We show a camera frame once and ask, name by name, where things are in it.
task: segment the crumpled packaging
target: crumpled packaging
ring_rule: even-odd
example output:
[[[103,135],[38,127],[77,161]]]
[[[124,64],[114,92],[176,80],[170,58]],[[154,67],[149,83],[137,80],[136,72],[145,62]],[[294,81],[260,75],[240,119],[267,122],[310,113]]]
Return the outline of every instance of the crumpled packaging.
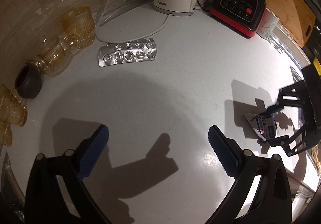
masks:
[[[277,137],[277,125],[273,116],[270,118],[265,118],[264,116],[253,113],[246,113],[244,116],[250,123],[257,136],[263,141]]]

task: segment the black cable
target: black cable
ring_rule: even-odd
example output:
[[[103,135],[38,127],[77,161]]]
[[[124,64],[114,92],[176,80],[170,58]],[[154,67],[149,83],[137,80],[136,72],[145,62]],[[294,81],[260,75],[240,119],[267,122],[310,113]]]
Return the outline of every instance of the black cable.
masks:
[[[200,8],[205,11],[205,12],[209,12],[209,10],[206,10],[205,8],[203,8],[203,6],[201,5],[201,3],[197,0],[198,5],[200,6]]]

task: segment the power cord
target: power cord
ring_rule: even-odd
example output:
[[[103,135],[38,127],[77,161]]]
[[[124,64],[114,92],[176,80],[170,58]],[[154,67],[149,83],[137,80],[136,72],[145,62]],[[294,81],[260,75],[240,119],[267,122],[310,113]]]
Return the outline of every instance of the power cord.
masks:
[[[164,23],[163,23],[158,29],[156,29],[155,31],[153,31],[153,32],[151,32],[151,33],[149,33],[149,34],[147,34],[147,35],[144,35],[144,36],[141,36],[141,37],[138,37],[138,38],[134,38],[134,39],[124,40],[124,41],[109,42],[109,41],[106,41],[105,39],[102,39],[102,38],[99,36],[99,27],[100,27],[100,24],[101,24],[102,19],[103,19],[103,17],[104,17],[105,11],[106,11],[107,6],[108,6],[108,3],[109,3],[109,0],[106,0],[106,4],[105,4],[105,7],[104,7],[104,10],[102,11],[102,14],[101,14],[101,16],[100,16],[100,18],[99,18],[99,21],[98,21],[98,23],[97,23],[96,30],[95,30],[97,39],[98,39],[100,42],[105,42],[105,43],[107,43],[107,44],[125,43],[125,42],[128,42],[128,41],[135,41],[135,40],[138,40],[138,39],[141,39],[141,38],[150,37],[151,35],[156,34],[157,32],[161,31],[161,30],[166,26],[166,24],[168,23],[168,20],[169,20],[170,16],[172,15],[172,14],[169,14],[169,15],[167,16],[167,18],[165,19]]]
[[[198,5],[200,6],[200,8],[203,10],[203,11],[205,11],[205,12],[209,12],[209,10],[206,10],[202,5],[201,5],[201,3],[197,0],[197,3],[198,3]]]

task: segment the cutting board handle hole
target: cutting board handle hole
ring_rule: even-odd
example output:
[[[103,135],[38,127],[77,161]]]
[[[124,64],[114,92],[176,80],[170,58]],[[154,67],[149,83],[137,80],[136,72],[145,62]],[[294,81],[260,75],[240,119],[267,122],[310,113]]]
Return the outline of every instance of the cutting board handle hole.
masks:
[[[306,33],[305,33],[306,36],[309,36],[309,34],[310,34],[310,32],[311,32],[311,29],[312,29],[312,27],[309,25],[309,26],[308,26],[308,29],[307,29],[307,31],[306,31]]]

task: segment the kettle base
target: kettle base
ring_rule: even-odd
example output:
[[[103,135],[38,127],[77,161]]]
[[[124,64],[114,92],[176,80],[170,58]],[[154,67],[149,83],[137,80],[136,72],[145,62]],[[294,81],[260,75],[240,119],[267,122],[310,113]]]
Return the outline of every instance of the kettle base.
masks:
[[[194,12],[175,12],[175,11],[170,11],[170,10],[162,9],[162,8],[160,8],[158,6],[155,6],[154,4],[153,4],[153,8],[156,11],[161,12],[163,14],[166,14],[166,15],[172,14],[173,16],[191,16],[194,13]]]

